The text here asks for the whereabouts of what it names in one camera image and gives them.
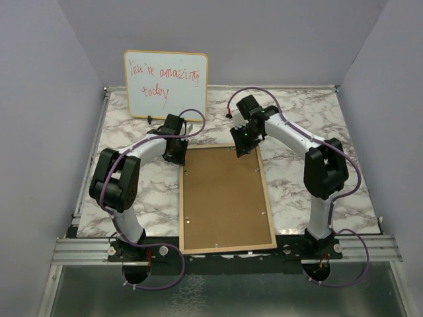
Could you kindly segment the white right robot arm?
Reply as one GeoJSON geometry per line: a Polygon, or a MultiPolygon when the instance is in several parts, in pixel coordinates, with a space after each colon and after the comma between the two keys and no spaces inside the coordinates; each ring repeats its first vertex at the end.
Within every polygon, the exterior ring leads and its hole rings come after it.
{"type": "Polygon", "coordinates": [[[253,95],[237,103],[237,111],[227,111],[238,157],[249,154],[265,137],[272,137],[304,161],[303,182],[311,195],[311,213],[305,229],[303,249],[310,258],[319,258],[334,239],[331,217],[335,194],[349,178],[341,142],[313,137],[289,121],[277,106],[263,108],[253,95]]]}

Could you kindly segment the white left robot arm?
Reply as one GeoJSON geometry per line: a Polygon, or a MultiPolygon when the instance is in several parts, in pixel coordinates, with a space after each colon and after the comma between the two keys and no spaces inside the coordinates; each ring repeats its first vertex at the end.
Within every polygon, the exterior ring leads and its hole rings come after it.
{"type": "Polygon", "coordinates": [[[116,230],[116,241],[110,244],[108,254],[123,251],[133,260],[140,260],[146,249],[159,247],[177,250],[171,244],[147,244],[145,229],[134,211],[139,172],[153,159],[162,157],[179,166],[185,165],[191,129],[182,116],[169,114],[162,126],[147,132],[139,142],[120,150],[106,148],[101,151],[89,186],[89,195],[106,211],[116,230]]]}

